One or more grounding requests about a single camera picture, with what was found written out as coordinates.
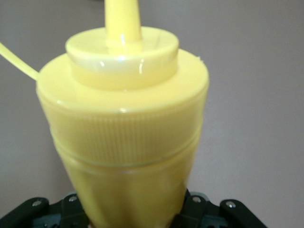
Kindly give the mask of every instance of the gray wall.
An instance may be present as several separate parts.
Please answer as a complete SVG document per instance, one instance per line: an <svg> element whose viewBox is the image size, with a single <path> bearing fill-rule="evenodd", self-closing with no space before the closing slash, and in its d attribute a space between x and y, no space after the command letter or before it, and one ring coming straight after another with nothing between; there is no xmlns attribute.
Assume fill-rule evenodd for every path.
<svg viewBox="0 0 304 228"><path fill-rule="evenodd" d="M304 224L304 1L140 0L142 25L175 33L209 68L203 135L189 181L236 198L267 226ZM75 33L104 25L103 1L0 0L0 41L36 70ZM73 190L35 82L0 57L0 217Z"/></svg>

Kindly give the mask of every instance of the yellow squeeze bottle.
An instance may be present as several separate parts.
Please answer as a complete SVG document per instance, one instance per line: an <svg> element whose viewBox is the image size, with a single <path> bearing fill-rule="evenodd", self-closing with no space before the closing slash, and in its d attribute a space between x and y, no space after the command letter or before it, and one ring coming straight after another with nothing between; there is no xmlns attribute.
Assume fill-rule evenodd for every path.
<svg viewBox="0 0 304 228"><path fill-rule="evenodd" d="M164 228L179 213L209 78L178 39L106 0L105 28L72 36L37 76L56 149L95 228Z"/></svg>

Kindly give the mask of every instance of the plastic bottle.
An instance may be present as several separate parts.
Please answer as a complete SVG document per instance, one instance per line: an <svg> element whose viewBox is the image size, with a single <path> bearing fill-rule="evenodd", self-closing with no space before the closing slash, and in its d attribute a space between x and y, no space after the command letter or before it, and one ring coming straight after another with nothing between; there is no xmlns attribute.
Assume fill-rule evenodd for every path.
<svg viewBox="0 0 304 228"><path fill-rule="evenodd" d="M198 57L106 0L105 28L66 43L37 77L56 149L92 226L164 228L179 213L209 86Z"/></svg>

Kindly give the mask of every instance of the nozzle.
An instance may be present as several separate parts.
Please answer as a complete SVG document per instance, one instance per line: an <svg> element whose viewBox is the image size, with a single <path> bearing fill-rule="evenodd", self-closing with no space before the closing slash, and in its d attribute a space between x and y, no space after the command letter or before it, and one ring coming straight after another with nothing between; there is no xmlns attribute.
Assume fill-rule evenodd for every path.
<svg viewBox="0 0 304 228"><path fill-rule="evenodd" d="M72 36L66 43L73 77L102 90L158 84L177 70L177 37L141 27L137 0L105 0L105 28Z"/></svg>
<svg viewBox="0 0 304 228"><path fill-rule="evenodd" d="M105 0L104 7L108 40L124 44L142 39L137 0Z"/></svg>

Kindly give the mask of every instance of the yellow plastic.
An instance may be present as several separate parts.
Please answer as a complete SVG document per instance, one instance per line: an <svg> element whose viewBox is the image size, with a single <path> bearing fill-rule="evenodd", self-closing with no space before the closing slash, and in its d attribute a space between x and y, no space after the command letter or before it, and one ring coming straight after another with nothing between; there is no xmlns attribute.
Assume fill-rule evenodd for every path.
<svg viewBox="0 0 304 228"><path fill-rule="evenodd" d="M168 227L200 138L208 71L172 33L141 27L137 0L105 0L105 11L105 28L71 37L67 53L39 75L4 46L0 52L37 80L91 225Z"/></svg>
<svg viewBox="0 0 304 228"><path fill-rule="evenodd" d="M10 50L8 50L1 42L0 42L0 55L6 58L11 64L21 70L24 74L28 75L32 79L36 80L38 76L38 72L23 62L20 58L18 58L15 54L13 54Z"/></svg>

